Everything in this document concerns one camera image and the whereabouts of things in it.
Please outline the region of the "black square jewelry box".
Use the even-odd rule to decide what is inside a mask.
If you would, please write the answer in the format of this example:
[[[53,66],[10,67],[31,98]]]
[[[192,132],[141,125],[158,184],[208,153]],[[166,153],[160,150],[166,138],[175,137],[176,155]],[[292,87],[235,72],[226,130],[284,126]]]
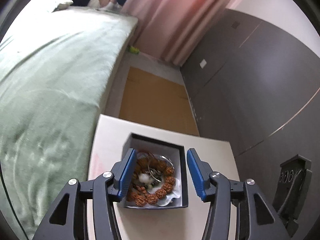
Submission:
[[[188,207],[185,150],[138,134],[130,134],[124,150],[134,150],[136,164],[128,193],[121,205],[128,209],[178,209]]]

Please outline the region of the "green object on floor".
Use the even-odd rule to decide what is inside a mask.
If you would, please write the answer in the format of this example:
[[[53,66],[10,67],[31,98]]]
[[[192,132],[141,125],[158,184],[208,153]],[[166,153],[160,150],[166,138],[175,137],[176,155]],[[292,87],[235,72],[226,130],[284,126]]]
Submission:
[[[128,52],[131,54],[138,55],[140,50],[134,46],[128,46]]]

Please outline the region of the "bed with green sheet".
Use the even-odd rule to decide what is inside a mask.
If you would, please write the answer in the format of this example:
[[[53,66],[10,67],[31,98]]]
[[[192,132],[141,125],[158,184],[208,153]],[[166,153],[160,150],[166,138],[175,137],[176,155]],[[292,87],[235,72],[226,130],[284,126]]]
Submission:
[[[115,11],[31,0],[1,41],[1,212],[31,239],[65,183],[88,177],[93,138],[138,25]]]

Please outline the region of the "pink curtain right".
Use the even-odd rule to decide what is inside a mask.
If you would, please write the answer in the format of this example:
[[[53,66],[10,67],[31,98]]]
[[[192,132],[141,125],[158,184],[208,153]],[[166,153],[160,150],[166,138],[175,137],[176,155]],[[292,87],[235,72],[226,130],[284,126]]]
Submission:
[[[127,0],[122,13],[138,18],[130,44],[181,66],[231,0]]]

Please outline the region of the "white wall socket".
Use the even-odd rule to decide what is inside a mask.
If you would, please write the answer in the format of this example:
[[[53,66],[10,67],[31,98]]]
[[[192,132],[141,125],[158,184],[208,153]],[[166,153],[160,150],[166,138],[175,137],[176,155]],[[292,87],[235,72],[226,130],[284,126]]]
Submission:
[[[207,61],[205,59],[203,59],[201,62],[200,62],[200,67],[203,69],[207,64]]]

